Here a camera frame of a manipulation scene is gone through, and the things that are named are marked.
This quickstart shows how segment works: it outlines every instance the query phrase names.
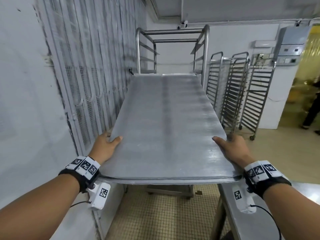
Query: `yellow wall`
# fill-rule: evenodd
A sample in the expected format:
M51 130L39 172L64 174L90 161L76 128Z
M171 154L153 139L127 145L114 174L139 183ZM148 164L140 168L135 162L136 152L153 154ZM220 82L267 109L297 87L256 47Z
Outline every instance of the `yellow wall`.
M296 73L298 80L314 80L320 75L320 26L311 28Z

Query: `hand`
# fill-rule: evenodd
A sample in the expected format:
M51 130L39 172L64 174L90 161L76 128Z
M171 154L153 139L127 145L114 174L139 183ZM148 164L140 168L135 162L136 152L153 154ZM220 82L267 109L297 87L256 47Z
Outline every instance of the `hand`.
M107 132L99 135L89 153L89 157L102 165L113 154L116 146L122 141L122 136L118 136L113 141L108 142Z
M212 139L225 150L226 156L241 168L244 169L247 165L256 161L251 156L242 136L233 135L231 142L217 136L212 137Z

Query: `wristband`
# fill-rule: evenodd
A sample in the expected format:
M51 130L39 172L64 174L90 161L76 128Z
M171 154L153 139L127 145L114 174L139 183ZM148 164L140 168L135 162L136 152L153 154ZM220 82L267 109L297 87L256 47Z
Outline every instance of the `wristband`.
M66 165L60 174L70 174L79 182L79 192L84 193L87 188L91 188L99 176L100 164L90 157L79 156L74 161Z
M250 193L263 198L264 192L275 184L288 184L290 181L268 161L256 161L244 168L244 177Z

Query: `person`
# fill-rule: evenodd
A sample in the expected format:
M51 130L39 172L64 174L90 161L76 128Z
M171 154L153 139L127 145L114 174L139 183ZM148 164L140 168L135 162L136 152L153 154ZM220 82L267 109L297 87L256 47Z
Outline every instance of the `person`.
M313 86L316 88L320 88L320 81L314 83ZM306 116L303 124L301 125L301 128L305 129L305 130L309 129L310 125L312 124L312 122L314 121L314 119L316 118L316 116L319 112L320 112L320 92L317 93L317 97L313 101L313 103L308 111L308 115ZM320 129L315 130L314 132L317 133L318 135L320 135Z
M89 156L101 165L112 156L121 140L122 137L117 137L108 142L106 133L102 134L96 139ZM219 137L213 137L213 140L242 169L256 162L243 137L234 135L230 142ZM50 239L79 189L74 176L60 174L11 202L0 210L0 239ZM263 199L286 240L320 239L320 206L292 186L270 186Z

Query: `metal tray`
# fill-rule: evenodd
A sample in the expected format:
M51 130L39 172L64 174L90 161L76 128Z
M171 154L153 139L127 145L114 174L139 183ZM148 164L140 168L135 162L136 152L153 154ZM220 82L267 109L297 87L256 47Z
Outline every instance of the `metal tray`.
M111 140L119 135L122 142L100 167L109 181L205 184L241 177L212 140L226 134L195 74L136 74Z

